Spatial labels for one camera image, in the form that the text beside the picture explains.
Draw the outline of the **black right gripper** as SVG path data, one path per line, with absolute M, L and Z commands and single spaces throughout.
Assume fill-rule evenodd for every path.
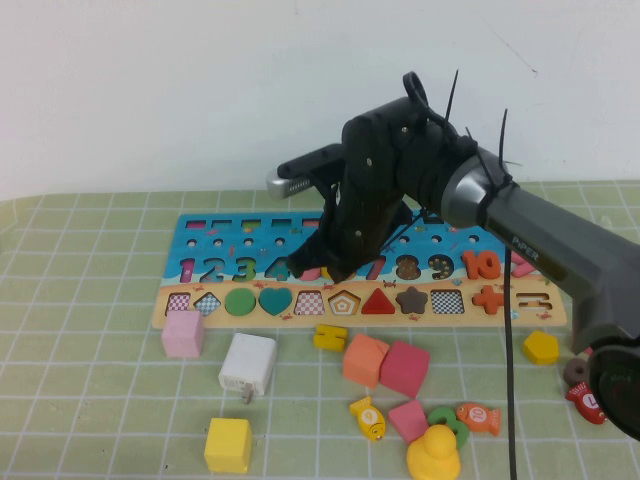
M 372 258 L 389 237 L 399 205 L 400 190 L 389 175 L 347 166 L 325 203 L 326 242 L 306 240 L 287 257 L 289 271 L 300 279 L 308 270 L 325 267 L 330 279 L 340 283 L 353 274 L 352 265 L 364 264 L 356 275 L 379 275 L 385 256 Z

